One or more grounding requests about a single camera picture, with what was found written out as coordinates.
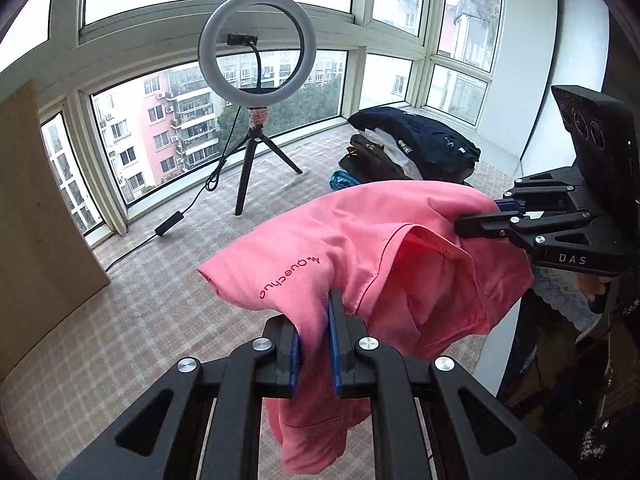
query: navy blue jacket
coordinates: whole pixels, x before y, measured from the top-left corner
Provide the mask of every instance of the navy blue jacket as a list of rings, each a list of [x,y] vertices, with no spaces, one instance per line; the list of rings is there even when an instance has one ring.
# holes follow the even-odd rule
[[[398,108],[365,108],[353,114],[349,122],[357,130],[380,128],[391,135],[424,180],[451,180],[480,159],[480,149],[456,130]]]

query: ring light tripod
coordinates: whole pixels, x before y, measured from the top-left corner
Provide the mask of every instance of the ring light tripod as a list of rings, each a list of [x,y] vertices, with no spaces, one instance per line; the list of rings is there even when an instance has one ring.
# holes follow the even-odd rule
[[[298,63],[293,73],[281,86],[278,88],[262,88],[262,64],[260,62],[260,53],[255,46],[258,37],[244,34],[229,34],[227,38],[228,45],[250,47],[255,52],[258,61],[256,88],[239,89],[231,85],[222,75],[222,72],[220,72],[220,67],[216,59],[216,41],[224,23],[236,10],[257,4],[274,7],[289,17],[296,27],[298,37],[300,38],[300,57],[298,58]],[[259,142],[264,142],[271,151],[286,162],[296,173],[302,173],[302,170],[300,170],[269,137],[265,136],[262,130],[268,116],[267,106],[291,97],[294,92],[304,84],[306,78],[311,73],[311,69],[316,60],[316,33],[309,16],[304,9],[293,0],[228,0],[216,9],[202,29],[200,42],[198,44],[198,60],[204,79],[206,79],[211,89],[217,95],[239,106],[244,106],[249,110],[249,131],[244,139],[230,151],[230,153],[233,153],[246,143],[244,163],[242,164],[242,173],[238,187],[238,199],[236,201],[236,215],[240,215],[244,208],[246,188],[249,184],[251,166],[254,162],[255,150]]]

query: pink shirt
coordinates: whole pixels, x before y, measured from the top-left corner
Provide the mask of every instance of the pink shirt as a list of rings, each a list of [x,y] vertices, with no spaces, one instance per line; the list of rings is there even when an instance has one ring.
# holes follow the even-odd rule
[[[467,186],[388,181],[343,189],[265,222],[198,271],[221,298],[285,314],[300,334],[303,367],[293,399],[265,399],[287,470],[313,474],[344,452],[364,399],[339,399],[326,342],[328,291],[347,314],[405,356],[430,360],[485,334],[532,282],[523,250],[506,240],[460,239],[459,216],[497,211]]]

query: ring light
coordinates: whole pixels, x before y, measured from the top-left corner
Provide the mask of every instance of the ring light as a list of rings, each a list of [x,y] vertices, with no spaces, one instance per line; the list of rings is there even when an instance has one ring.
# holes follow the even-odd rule
[[[266,5],[284,12],[293,22],[300,37],[300,57],[295,70],[281,86],[274,89],[238,89],[220,72],[216,59],[216,41],[226,20],[243,7]],[[293,0],[227,0],[209,17],[198,44],[200,71],[211,89],[220,97],[246,108],[263,108],[291,97],[306,81],[316,61],[316,32],[305,10]]]

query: brown board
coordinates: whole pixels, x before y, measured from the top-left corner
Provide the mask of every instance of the brown board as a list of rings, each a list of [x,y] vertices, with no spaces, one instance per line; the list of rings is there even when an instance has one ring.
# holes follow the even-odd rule
[[[109,283],[49,167],[33,86],[0,103],[0,381]]]

